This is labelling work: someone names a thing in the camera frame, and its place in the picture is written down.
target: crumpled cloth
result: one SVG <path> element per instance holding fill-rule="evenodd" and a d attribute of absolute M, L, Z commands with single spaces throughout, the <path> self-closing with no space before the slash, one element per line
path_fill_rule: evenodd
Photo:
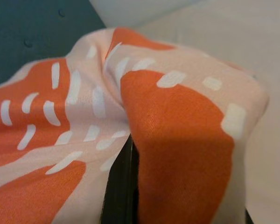
<path fill-rule="evenodd" d="M 98 224 L 130 133 L 140 224 L 244 224 L 245 143 L 268 101 L 249 74 L 126 28 L 25 65 L 0 85 L 0 224 Z"/>

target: black object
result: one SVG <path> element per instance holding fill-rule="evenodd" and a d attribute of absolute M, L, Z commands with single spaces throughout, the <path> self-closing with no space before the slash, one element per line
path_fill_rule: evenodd
<path fill-rule="evenodd" d="M 245 213 L 246 213 L 246 224 L 254 224 L 247 210 Z"/>
<path fill-rule="evenodd" d="M 136 223 L 138 161 L 138 152 L 129 137 L 109 173 L 101 224 Z"/>
<path fill-rule="evenodd" d="M 27 62 L 65 56 L 101 28 L 89 0 L 0 0 L 0 83 Z"/>

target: dark green panel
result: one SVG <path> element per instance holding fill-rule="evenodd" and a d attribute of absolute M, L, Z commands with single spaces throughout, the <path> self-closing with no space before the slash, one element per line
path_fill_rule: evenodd
<path fill-rule="evenodd" d="M 88 0 L 0 0 L 0 83 L 27 62 L 66 55 L 104 27 Z"/>

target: white dash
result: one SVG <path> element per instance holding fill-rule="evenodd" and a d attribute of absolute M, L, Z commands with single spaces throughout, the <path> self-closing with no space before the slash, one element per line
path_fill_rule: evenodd
<path fill-rule="evenodd" d="M 5 124 L 6 126 L 11 126 L 13 123 L 11 122 L 10 116 L 9 116 L 9 105 L 10 105 L 10 100 L 4 100 L 1 104 L 0 108 L 0 115 L 1 115 L 1 120 L 2 123 Z"/>
<path fill-rule="evenodd" d="M 93 58 L 95 55 L 97 54 L 97 48 L 96 46 L 92 45 L 90 48 L 89 48 L 89 51 L 87 53 L 87 56 L 86 58 Z"/>
<path fill-rule="evenodd" d="M 171 71 L 160 78 L 160 80 L 157 82 L 157 86 L 160 88 L 171 88 L 181 83 L 185 77 L 185 73 Z"/>
<path fill-rule="evenodd" d="M 92 110 L 97 118 L 106 117 L 104 92 L 99 86 L 92 91 Z"/>
<path fill-rule="evenodd" d="M 58 145 L 65 145 L 65 144 L 69 143 L 72 134 L 73 134 L 72 131 L 67 131 L 67 132 L 62 133 L 58 137 L 55 145 L 58 146 Z"/>
<path fill-rule="evenodd" d="M 120 137 L 124 137 L 125 135 L 126 135 L 126 131 L 118 131 L 112 135 L 112 138 L 120 138 Z"/>
<path fill-rule="evenodd" d="M 218 91 L 222 86 L 222 82 L 220 80 L 216 79 L 216 78 L 213 78 L 213 77 L 206 77 L 203 80 L 202 84 L 205 87 L 207 87 L 211 90 L 214 90 L 214 91 Z"/>
<path fill-rule="evenodd" d="M 58 171 L 66 168 L 68 165 L 70 165 L 74 160 L 79 158 L 82 155 L 82 151 L 75 151 L 71 154 L 67 155 L 63 160 L 61 160 L 59 163 L 57 163 L 55 166 L 53 166 L 51 169 L 49 169 L 46 172 L 46 175 L 57 173 Z"/>
<path fill-rule="evenodd" d="M 239 140 L 242 137 L 245 118 L 246 110 L 243 107 L 237 104 L 229 104 L 221 127 L 228 135 L 235 140 Z"/>
<path fill-rule="evenodd" d="M 117 83 L 117 86 L 119 89 L 120 89 L 120 80 L 125 74 L 126 66 L 129 62 L 129 60 L 130 60 L 129 57 L 125 57 L 120 62 L 118 62 L 118 64 L 116 65 L 115 78 L 116 78 L 116 83 Z"/>
<path fill-rule="evenodd" d="M 60 65 L 59 65 L 59 62 L 56 62 L 52 65 L 52 68 L 51 68 L 51 72 L 52 72 L 52 89 L 56 89 L 59 85 L 59 70 L 60 70 Z"/>
<path fill-rule="evenodd" d="M 116 160 L 117 155 L 112 156 L 111 158 L 107 159 L 101 166 L 100 166 L 100 170 L 105 172 L 105 171 L 109 171 L 114 163 L 114 161 Z"/>
<path fill-rule="evenodd" d="M 32 137 L 34 136 L 36 131 L 35 125 L 27 125 L 27 131 L 24 135 L 24 137 L 21 139 L 20 143 L 18 144 L 17 149 L 18 150 L 23 150 L 26 148 L 28 143 L 31 141 Z"/>
<path fill-rule="evenodd" d="M 45 114 L 48 122 L 55 126 L 60 126 L 61 123 L 58 120 L 55 110 L 54 110 L 54 102 L 47 100 L 43 105 L 43 113 Z"/>
<path fill-rule="evenodd" d="M 23 101 L 22 103 L 22 111 L 24 113 L 30 113 L 30 107 L 32 104 L 32 101 L 35 99 L 35 97 L 38 95 L 38 92 L 30 93 Z"/>
<path fill-rule="evenodd" d="M 96 149 L 97 150 L 105 150 L 108 147 L 112 145 L 112 143 L 115 141 L 115 138 L 113 139 L 106 139 L 106 140 L 101 140 L 97 143 Z"/>
<path fill-rule="evenodd" d="M 118 48 L 121 46 L 121 42 L 118 43 L 109 53 L 108 57 L 106 58 L 105 62 L 104 62 L 104 68 L 103 68 L 103 73 L 107 72 L 107 67 L 108 67 L 108 63 L 110 61 L 110 58 L 112 57 L 112 55 L 118 50 Z"/>
<path fill-rule="evenodd" d="M 138 71 L 138 70 L 143 70 L 147 69 L 148 66 L 152 65 L 155 63 L 155 60 L 153 58 L 144 58 L 140 61 L 138 61 L 132 68 L 132 71 Z"/>
<path fill-rule="evenodd" d="M 98 137 L 99 127 L 95 125 L 90 125 L 86 137 L 83 141 L 93 141 Z"/>
<path fill-rule="evenodd" d="M 80 72 L 76 70 L 70 75 L 70 88 L 66 98 L 66 103 L 76 104 L 80 92 L 80 86 L 81 86 L 81 75 Z"/>

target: white wall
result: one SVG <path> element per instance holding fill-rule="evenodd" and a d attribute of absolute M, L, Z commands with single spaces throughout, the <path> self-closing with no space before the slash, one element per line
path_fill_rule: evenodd
<path fill-rule="evenodd" d="M 108 27 L 134 26 L 199 0 L 89 0 Z"/>

